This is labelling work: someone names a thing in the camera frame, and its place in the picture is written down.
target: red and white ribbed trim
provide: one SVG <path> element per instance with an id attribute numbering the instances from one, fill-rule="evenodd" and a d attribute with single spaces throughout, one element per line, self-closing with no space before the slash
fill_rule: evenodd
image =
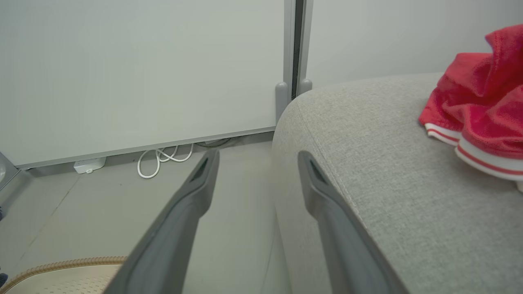
<path id="1" fill-rule="evenodd" d="M 466 163 L 487 174 L 518 182 L 518 189 L 523 192 L 523 160 L 486 153 L 463 138 L 460 132 L 448 130 L 432 123 L 425 124 L 425 128 L 429 136 L 456 146 L 456 154 Z"/>

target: red velvet fabric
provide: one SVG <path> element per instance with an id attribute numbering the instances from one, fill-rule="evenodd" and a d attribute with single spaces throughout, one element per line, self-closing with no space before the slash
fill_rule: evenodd
<path id="1" fill-rule="evenodd" d="M 523 25 L 485 37 L 493 53 L 460 53 L 419 121 L 462 136 L 487 153 L 523 160 Z"/>

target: whiteboard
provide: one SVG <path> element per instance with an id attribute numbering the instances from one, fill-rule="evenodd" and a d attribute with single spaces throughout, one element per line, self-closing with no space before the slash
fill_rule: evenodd
<path id="1" fill-rule="evenodd" d="M 274 127 L 283 5 L 1 1 L 0 151 L 20 166 Z"/>
<path id="2" fill-rule="evenodd" d="M 484 36 L 522 23 L 521 12 L 521 0 L 316 0 L 300 79 L 317 88 L 442 72 L 459 52 L 491 52 Z"/>

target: gray fabric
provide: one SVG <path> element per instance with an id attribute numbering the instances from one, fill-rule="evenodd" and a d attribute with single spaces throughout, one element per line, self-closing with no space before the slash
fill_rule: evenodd
<path id="1" fill-rule="evenodd" d="M 521 293 L 523 196 L 470 167 L 417 122 L 441 74 L 315 89 L 289 105 L 272 148 L 293 292 L 328 293 L 297 152 L 310 151 L 411 293 Z"/>

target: sofa cushion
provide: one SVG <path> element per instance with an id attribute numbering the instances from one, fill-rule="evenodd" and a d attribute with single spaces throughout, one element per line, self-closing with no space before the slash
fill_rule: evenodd
<path id="1" fill-rule="evenodd" d="M 417 121 L 439 77 L 319 88 L 286 109 L 272 163 L 295 293 L 330 291 L 299 188 L 300 150 L 315 156 L 412 293 L 521 292 L 522 195 L 429 139 Z"/>

